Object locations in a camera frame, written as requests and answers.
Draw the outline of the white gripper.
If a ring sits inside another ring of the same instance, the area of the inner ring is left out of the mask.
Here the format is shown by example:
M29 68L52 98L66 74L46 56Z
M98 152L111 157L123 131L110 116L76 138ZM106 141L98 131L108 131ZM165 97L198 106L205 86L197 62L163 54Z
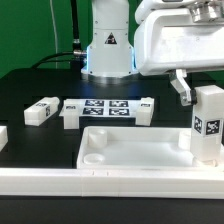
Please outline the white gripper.
M134 35L137 70L145 76L170 75L170 83L183 106L197 103L196 91L185 78L187 71L224 67L224 22L194 23L187 8L156 10Z

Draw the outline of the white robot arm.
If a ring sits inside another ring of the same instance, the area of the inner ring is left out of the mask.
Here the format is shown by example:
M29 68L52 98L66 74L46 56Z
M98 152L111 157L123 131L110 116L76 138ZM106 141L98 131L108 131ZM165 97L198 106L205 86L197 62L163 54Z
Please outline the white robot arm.
M167 74L184 106L196 103L189 72L224 68L224 0L142 0L128 41L128 0L92 0L93 39L83 75L118 82Z

